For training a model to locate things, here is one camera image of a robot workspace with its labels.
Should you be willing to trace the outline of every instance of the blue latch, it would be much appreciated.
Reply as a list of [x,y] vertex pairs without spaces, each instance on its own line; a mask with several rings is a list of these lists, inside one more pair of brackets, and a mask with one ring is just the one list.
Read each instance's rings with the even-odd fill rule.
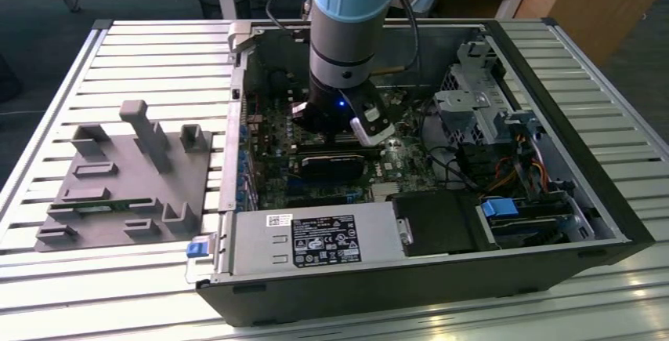
[[485,217],[517,216],[518,209],[512,198],[492,198],[481,205]]
[[192,241],[186,248],[188,258],[208,257],[209,256],[209,242]]

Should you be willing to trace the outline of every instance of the metal bracket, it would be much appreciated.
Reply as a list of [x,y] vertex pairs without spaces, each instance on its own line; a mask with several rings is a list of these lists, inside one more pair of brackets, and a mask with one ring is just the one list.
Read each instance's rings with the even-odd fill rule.
[[490,107],[490,102],[482,93],[468,90],[449,90],[434,93],[434,100],[444,111],[466,112],[477,108]]
[[240,53],[253,45],[253,27],[250,21],[237,20],[228,30],[228,45],[232,53]]

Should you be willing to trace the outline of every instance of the green circuit board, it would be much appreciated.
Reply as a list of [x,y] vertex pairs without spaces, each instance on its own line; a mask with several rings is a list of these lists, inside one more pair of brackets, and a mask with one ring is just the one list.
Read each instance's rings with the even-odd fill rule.
[[[384,93],[386,105],[397,102],[400,96],[401,93]],[[290,122],[288,104],[281,100],[274,99],[264,107],[252,105],[250,108],[258,110],[248,117],[257,209],[384,201],[386,194],[438,187],[414,136],[418,111],[405,112],[396,122],[397,132],[377,147],[377,157],[365,160],[358,178],[340,183],[305,183],[298,175],[304,156],[296,153],[296,146],[317,146],[324,143],[324,136],[304,131]],[[356,142],[350,133],[342,133],[337,138]]]

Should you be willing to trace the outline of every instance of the floor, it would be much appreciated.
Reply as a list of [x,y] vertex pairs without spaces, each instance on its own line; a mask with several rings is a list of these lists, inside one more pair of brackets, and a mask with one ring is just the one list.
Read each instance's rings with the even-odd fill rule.
[[[83,10],[71,13],[61,0],[0,0],[0,54],[24,87],[16,98],[0,103],[0,187],[31,139],[93,21],[202,18],[197,0],[81,0],[80,6]],[[669,0],[657,0],[604,73],[669,141],[666,36]]]

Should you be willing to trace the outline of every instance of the motherboard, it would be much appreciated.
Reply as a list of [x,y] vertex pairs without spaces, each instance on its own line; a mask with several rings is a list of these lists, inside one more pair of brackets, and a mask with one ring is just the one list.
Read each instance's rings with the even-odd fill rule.
[[[292,121],[300,90],[248,102],[248,153],[253,161],[257,209],[385,201],[390,194],[438,187],[417,138],[420,111],[401,107],[397,133],[381,145],[364,147],[352,132],[325,136]],[[405,91],[384,90],[400,109]]]

